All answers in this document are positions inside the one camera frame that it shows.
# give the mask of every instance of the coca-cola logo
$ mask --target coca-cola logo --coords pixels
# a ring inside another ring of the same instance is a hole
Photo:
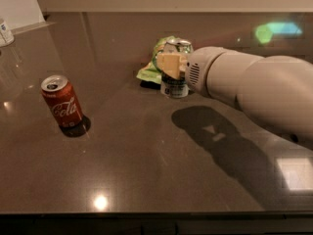
[[[61,104],[55,105],[51,112],[56,117],[69,116],[75,113],[77,110],[76,104],[74,103],[74,97],[71,97],[68,102],[63,102]]]

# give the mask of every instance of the ventilation grille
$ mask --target ventilation grille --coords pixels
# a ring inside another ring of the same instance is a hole
[[[200,74],[200,67],[198,66],[198,64],[192,65],[190,68],[190,72],[189,72],[189,80],[191,84],[195,85],[198,83],[199,74]]]

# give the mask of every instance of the gray table surface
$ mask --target gray table surface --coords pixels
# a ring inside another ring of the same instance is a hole
[[[305,24],[305,37],[260,46],[253,27],[276,18]],[[1,81],[15,88],[0,91],[0,213],[313,210],[312,151],[217,101],[170,99],[136,78],[172,34],[196,48],[312,61],[312,15],[55,13],[47,22],[0,48]],[[81,137],[63,135],[40,95],[55,73],[91,119]]]

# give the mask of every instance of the red can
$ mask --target red can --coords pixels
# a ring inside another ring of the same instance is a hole
[[[68,79],[52,75],[41,83],[41,93],[61,127],[74,127],[83,119],[78,99]]]

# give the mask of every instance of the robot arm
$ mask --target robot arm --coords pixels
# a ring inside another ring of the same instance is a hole
[[[293,57],[263,58],[205,47],[188,56],[160,54],[157,64],[168,74],[167,57],[171,55],[186,57],[171,62],[170,69],[183,72],[195,92],[243,111],[253,122],[285,139],[313,148],[310,63]]]

